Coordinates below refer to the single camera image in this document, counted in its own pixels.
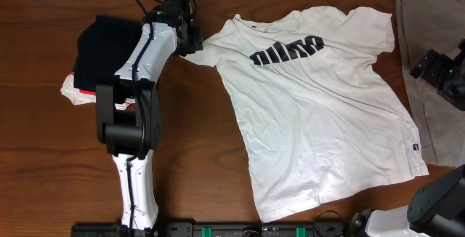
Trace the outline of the white printed t-shirt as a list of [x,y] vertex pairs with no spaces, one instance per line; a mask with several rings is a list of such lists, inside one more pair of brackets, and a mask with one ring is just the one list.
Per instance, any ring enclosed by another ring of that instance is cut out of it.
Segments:
[[389,13],[320,6],[236,15],[187,56],[230,96],[262,222],[428,175],[417,126],[373,70],[394,47]]

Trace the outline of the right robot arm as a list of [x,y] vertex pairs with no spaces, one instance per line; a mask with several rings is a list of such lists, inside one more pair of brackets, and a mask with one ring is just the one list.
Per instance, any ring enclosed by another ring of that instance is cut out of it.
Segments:
[[428,50],[405,73],[424,160],[452,171],[421,187],[407,206],[353,216],[348,236],[464,235],[464,43]]

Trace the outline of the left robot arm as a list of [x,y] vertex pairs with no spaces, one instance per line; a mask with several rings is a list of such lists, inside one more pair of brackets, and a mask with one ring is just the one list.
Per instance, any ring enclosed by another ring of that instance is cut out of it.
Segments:
[[195,0],[163,0],[144,11],[142,34],[129,59],[109,84],[96,87],[97,135],[117,166],[123,200],[118,236],[152,236],[158,216],[153,192],[153,151],[162,118],[157,82],[172,56],[203,48],[192,21]]

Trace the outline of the olive grey garment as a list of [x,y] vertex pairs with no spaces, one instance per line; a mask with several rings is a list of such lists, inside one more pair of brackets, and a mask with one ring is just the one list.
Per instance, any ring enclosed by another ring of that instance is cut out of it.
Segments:
[[428,164],[460,166],[464,164],[464,112],[410,71],[430,49],[451,58],[459,53],[464,0],[396,0],[395,15],[403,79],[420,133],[422,158]]

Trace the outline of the black folded garment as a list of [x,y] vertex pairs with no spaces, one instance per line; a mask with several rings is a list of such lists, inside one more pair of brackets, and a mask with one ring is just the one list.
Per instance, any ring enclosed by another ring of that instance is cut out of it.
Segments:
[[98,15],[77,40],[73,86],[96,92],[98,84],[110,84],[115,72],[129,59],[142,35],[136,20]]

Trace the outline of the white folded garment red trim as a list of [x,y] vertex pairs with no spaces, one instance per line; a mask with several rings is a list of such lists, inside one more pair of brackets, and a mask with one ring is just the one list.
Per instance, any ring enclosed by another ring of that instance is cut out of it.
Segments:
[[64,80],[61,94],[67,97],[74,105],[96,103],[95,92],[84,91],[74,87],[74,72],[71,72]]

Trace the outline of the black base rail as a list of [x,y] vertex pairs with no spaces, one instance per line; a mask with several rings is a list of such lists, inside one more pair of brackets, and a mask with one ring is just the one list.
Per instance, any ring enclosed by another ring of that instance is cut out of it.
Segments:
[[338,237],[343,236],[343,222],[309,224],[201,224],[172,222],[154,228],[128,229],[117,223],[77,223],[71,227],[71,237]]

